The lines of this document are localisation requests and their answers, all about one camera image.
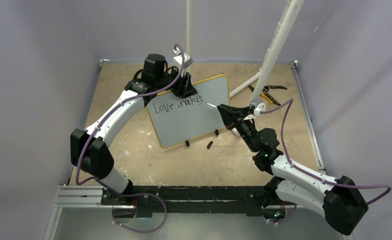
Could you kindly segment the yellow-framed whiteboard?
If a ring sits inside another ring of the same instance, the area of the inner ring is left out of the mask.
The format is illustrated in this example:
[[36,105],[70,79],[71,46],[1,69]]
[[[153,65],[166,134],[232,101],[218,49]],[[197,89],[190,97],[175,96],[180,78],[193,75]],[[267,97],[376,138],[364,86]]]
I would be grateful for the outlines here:
[[167,149],[225,127],[219,112],[206,103],[216,106],[230,104],[228,77],[225,74],[214,76],[196,82],[194,87],[197,95],[180,99],[166,91],[146,106],[162,148]]

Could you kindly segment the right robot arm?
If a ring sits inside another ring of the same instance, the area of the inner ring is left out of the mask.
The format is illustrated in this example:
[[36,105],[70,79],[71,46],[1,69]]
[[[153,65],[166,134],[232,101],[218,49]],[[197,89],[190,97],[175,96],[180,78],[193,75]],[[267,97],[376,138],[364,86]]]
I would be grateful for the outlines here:
[[265,185],[265,203],[294,203],[322,216],[337,232],[352,234],[369,206],[351,178],[329,176],[292,160],[277,148],[280,142],[273,128],[256,129],[254,118],[260,108],[225,104],[215,108],[225,128],[236,130],[255,153],[255,166],[273,176]]

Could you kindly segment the black-capped whiteboard marker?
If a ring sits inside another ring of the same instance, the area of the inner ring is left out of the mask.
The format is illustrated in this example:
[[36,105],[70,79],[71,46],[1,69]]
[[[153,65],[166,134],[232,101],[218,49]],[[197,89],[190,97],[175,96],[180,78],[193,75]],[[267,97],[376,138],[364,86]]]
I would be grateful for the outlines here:
[[210,107],[212,107],[212,108],[217,108],[217,106],[216,105],[213,105],[213,104],[211,104],[211,103],[206,103],[208,106],[210,106]]

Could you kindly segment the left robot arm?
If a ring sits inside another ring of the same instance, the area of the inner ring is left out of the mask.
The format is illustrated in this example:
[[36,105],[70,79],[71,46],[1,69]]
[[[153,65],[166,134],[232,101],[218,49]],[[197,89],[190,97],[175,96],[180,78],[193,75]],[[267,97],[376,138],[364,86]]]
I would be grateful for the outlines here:
[[187,53],[178,52],[169,66],[163,55],[151,53],[118,100],[93,124],[84,130],[75,129],[70,135],[71,163],[76,167],[75,183],[82,185],[80,172],[91,176],[113,191],[113,197],[125,205],[133,198],[133,183],[114,166],[109,147],[128,121],[145,108],[160,92],[172,91],[179,99],[197,94],[186,69],[193,59]]

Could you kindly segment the black marker cap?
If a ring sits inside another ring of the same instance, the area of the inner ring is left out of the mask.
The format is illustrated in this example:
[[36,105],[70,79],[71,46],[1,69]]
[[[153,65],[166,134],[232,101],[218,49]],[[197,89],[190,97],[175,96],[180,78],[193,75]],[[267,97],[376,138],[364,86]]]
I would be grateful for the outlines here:
[[208,143],[208,145],[206,146],[206,148],[207,148],[207,149],[210,149],[211,146],[212,146],[212,144],[213,144],[213,141],[210,141],[210,142]]

